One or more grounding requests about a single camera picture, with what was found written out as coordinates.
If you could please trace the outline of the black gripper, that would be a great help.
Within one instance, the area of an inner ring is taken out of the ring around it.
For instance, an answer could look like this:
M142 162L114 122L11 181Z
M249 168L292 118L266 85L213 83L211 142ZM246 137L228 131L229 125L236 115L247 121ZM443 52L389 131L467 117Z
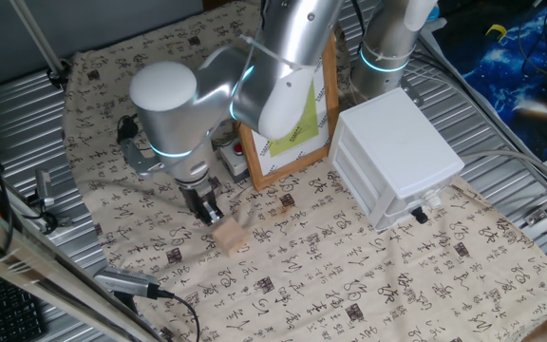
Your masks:
M187 207L192 213L195 213L197 219L207 226L220 221L224 215L217 207L217 201L213 187L208 180L199 180L195 182L178 181Z

